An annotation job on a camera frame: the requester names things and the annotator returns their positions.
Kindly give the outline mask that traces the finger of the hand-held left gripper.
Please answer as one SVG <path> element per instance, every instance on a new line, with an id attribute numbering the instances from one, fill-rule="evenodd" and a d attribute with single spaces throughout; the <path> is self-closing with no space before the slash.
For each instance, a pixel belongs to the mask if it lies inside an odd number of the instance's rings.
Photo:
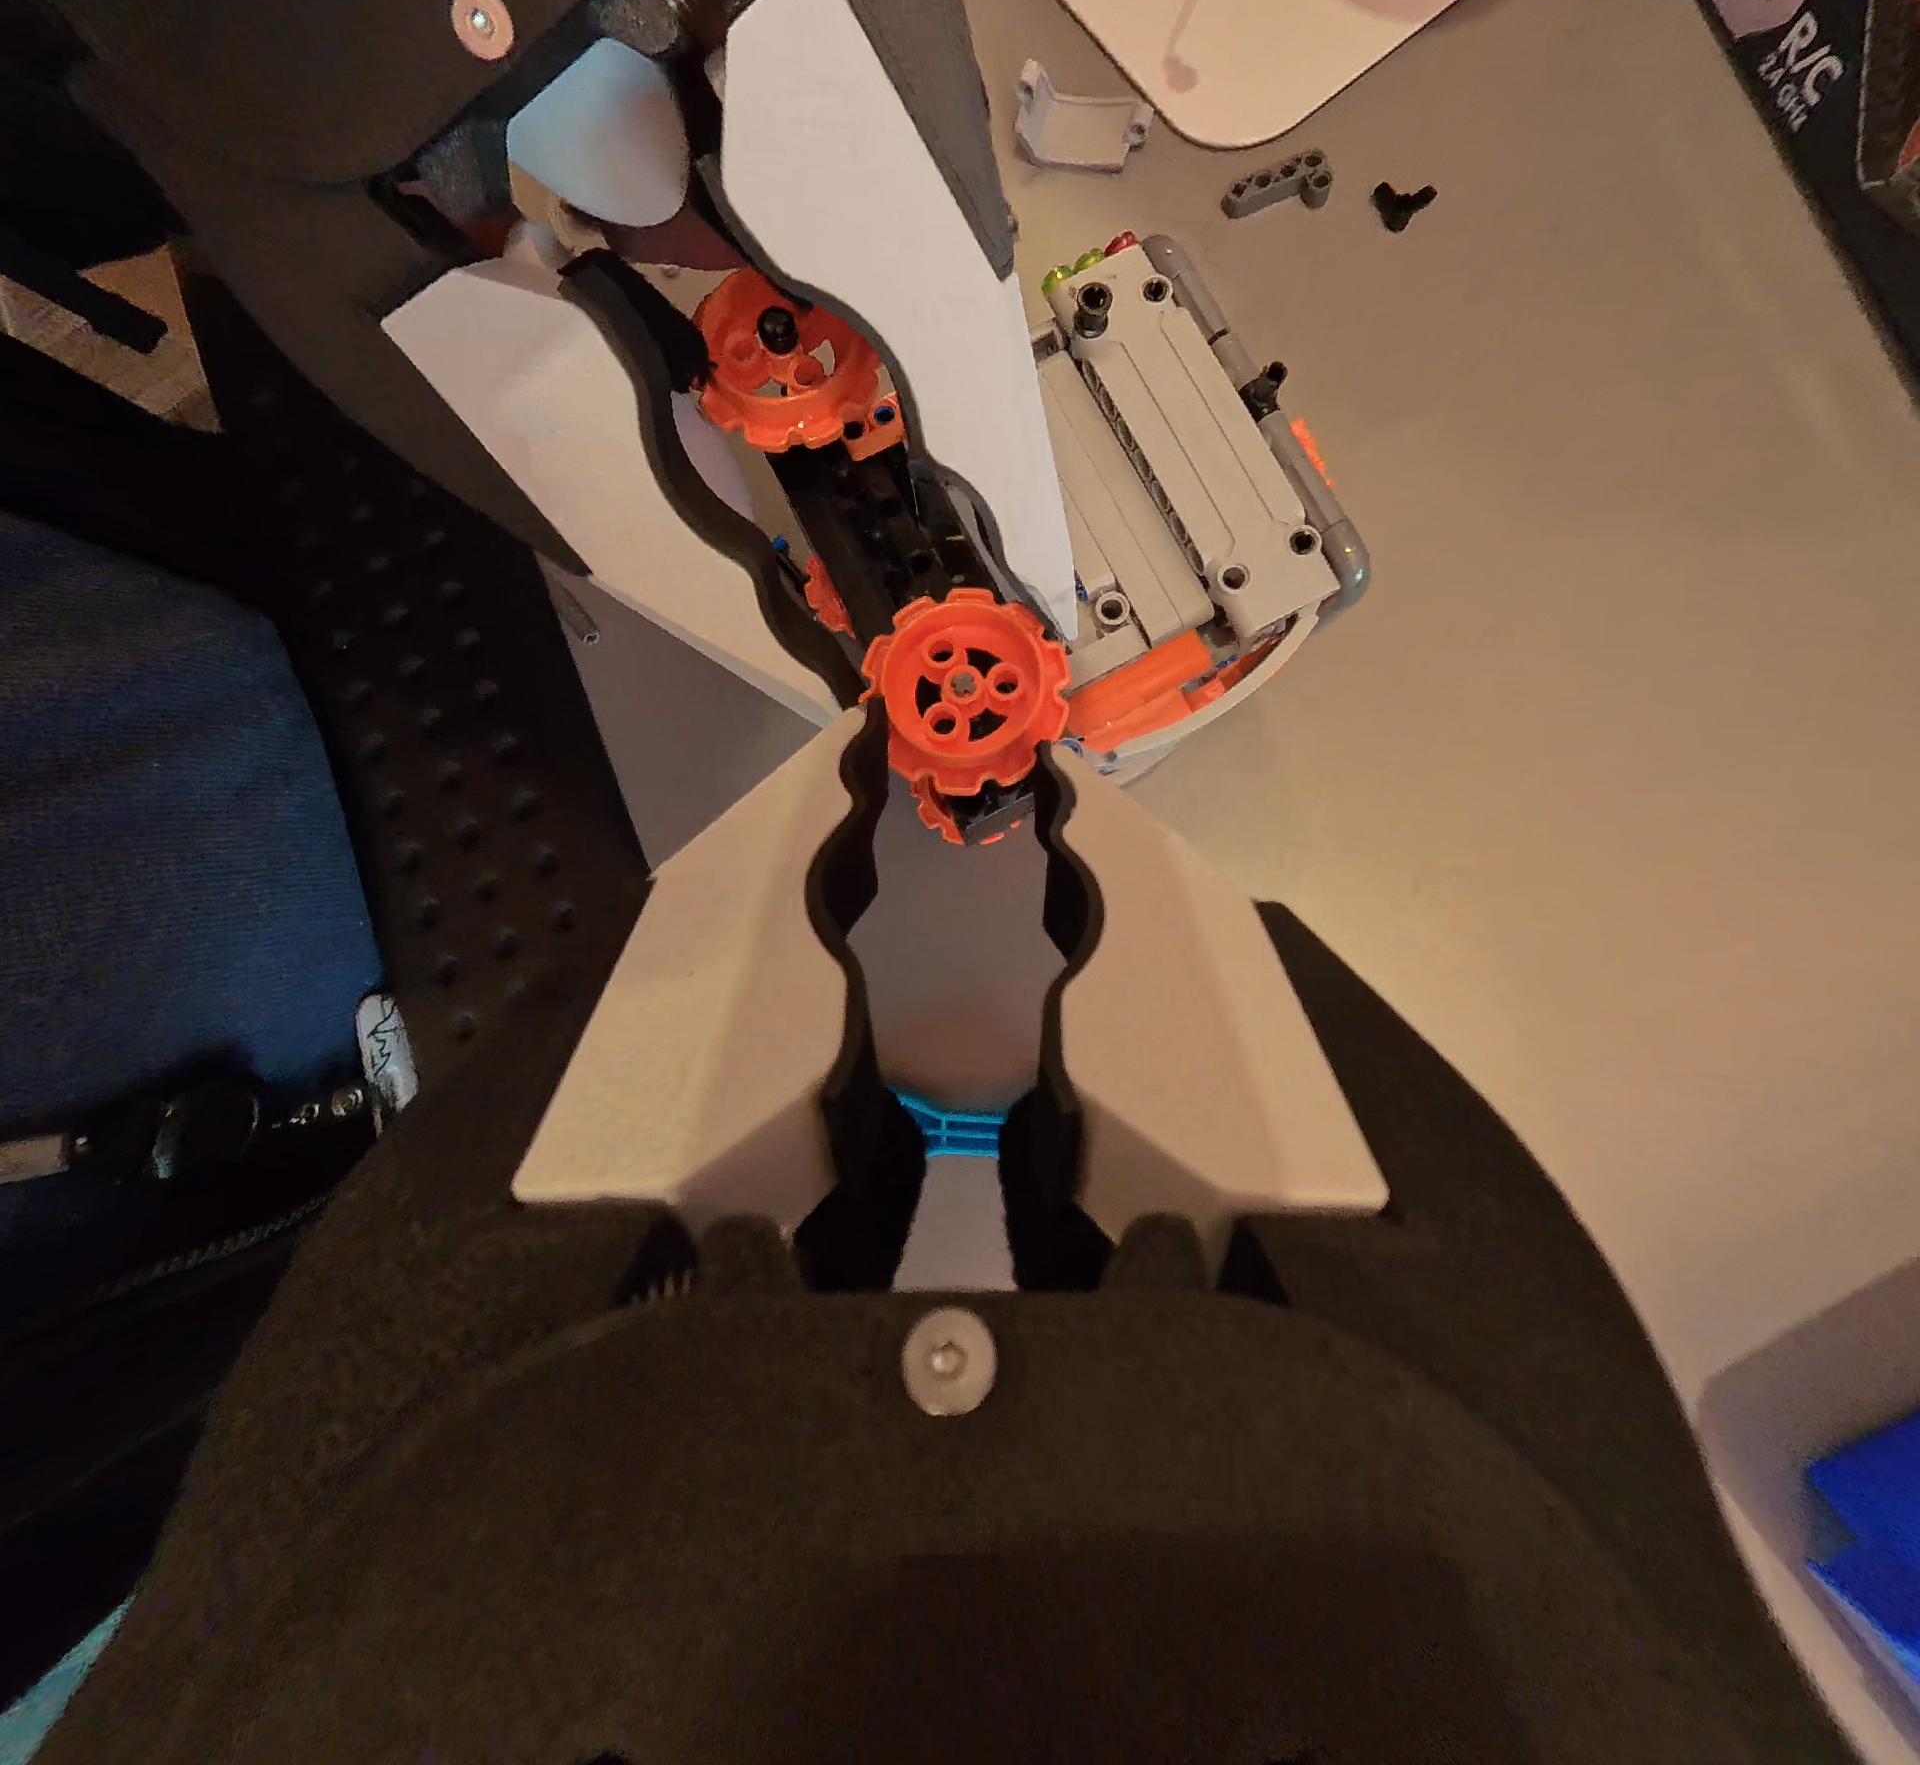
<path id="1" fill-rule="evenodd" d="M 990 268 L 853 3 L 747 3 L 723 71 L 733 217 L 876 345 L 913 456 L 967 485 L 1014 589 L 1072 642 L 1077 568 L 1020 285 Z"/>
<path id="2" fill-rule="evenodd" d="M 748 572 L 670 504 L 636 384 L 558 272 L 517 260 L 451 268 L 382 331 L 599 588 L 812 723 L 845 710 L 781 647 Z"/>

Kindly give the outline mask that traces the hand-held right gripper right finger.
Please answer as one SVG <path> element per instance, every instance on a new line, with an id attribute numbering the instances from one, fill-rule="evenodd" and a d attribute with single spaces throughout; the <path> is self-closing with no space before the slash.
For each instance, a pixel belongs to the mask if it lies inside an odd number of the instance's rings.
<path id="1" fill-rule="evenodd" d="M 1108 1258 L 1147 1216 L 1220 1258 L 1264 1214 L 1374 1216 L 1388 1184 L 1255 902 L 1072 755 L 1045 849 L 1037 1077 L 1010 1115 L 1015 1258 Z"/>

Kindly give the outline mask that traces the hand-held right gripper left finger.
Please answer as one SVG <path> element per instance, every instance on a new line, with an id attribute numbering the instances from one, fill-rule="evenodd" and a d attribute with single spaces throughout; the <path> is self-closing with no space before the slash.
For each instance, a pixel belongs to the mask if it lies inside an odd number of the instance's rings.
<path id="1" fill-rule="evenodd" d="M 876 896 L 885 713 L 843 713 L 654 876 L 513 1177 L 525 1206 L 752 1214 L 900 1256 L 924 1139 L 876 1072 L 850 933 Z"/>

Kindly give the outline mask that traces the black beam wheel frame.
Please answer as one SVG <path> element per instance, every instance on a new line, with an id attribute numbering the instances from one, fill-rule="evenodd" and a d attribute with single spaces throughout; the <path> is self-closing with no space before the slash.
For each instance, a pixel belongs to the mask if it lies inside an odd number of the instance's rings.
<path id="1" fill-rule="evenodd" d="M 819 554 L 847 603 L 856 636 L 834 635 L 856 663 L 893 627 L 895 614 L 920 598 L 948 600 L 955 589 L 982 588 L 999 601 L 984 560 L 943 483 L 910 468 L 902 441 L 845 441 L 772 456 L 796 527 L 778 549 L 802 575 Z"/>

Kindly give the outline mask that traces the grey brick robot model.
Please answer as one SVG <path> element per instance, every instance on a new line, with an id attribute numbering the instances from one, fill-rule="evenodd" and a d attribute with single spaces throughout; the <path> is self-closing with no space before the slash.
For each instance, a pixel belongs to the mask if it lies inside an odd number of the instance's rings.
<path id="1" fill-rule="evenodd" d="M 1283 365 L 1247 351 L 1178 242 L 1123 234 L 1041 293 L 1077 572 L 1061 745 L 1127 784 L 1355 606 L 1371 557 L 1283 410 Z"/>

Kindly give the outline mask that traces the light grey curved panel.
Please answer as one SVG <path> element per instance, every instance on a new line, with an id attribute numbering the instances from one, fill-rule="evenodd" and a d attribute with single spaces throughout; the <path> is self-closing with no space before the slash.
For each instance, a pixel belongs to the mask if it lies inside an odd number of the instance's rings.
<path id="1" fill-rule="evenodd" d="M 1015 147 L 1037 169 L 1116 175 L 1156 119 L 1143 97 L 1064 93 L 1037 59 L 1022 64 L 1017 102 Z"/>

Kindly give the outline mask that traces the dark grey short beam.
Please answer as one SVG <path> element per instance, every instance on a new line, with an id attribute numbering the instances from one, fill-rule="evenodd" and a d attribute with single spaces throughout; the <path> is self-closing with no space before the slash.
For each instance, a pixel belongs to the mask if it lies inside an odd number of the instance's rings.
<path id="1" fill-rule="evenodd" d="M 1325 151 L 1309 148 L 1283 161 L 1255 167 L 1222 191 L 1219 208 L 1229 219 L 1247 219 L 1288 201 L 1309 211 L 1325 210 L 1335 187 L 1335 170 Z"/>

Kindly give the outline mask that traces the person's leg in blue jeans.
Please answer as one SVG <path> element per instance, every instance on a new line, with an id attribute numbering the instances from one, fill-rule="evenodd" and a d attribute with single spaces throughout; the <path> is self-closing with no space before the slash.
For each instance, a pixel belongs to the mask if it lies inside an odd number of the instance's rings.
<path id="1" fill-rule="evenodd" d="M 331 767 L 274 627 L 2 520 L 2 1122 L 232 1072 L 358 1070 L 382 984 Z"/>

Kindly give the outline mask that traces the person's dark jacket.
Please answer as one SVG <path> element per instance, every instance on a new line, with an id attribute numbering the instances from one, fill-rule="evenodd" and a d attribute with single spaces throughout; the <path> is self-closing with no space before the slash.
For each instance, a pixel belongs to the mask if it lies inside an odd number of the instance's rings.
<path id="1" fill-rule="evenodd" d="M 290 1088 L 205 1057 L 5 1139 L 5 1703 L 135 1588 L 304 1233 L 418 1090 L 376 992 Z"/>

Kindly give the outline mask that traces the blue plastic storage bin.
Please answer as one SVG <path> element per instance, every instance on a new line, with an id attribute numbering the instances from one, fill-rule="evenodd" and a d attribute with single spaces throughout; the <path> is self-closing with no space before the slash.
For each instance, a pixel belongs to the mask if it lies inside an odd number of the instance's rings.
<path id="1" fill-rule="evenodd" d="M 1844 1537 L 1808 1568 L 1919 1706 L 1919 1410 L 1815 1459 L 1806 1485 Z"/>

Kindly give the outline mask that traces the dark blue toy kit box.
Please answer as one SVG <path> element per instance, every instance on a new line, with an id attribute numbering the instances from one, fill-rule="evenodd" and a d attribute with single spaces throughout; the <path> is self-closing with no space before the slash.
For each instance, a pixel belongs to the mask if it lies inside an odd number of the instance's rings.
<path id="1" fill-rule="evenodd" d="M 1919 0 L 1698 0 L 1911 386 Z"/>

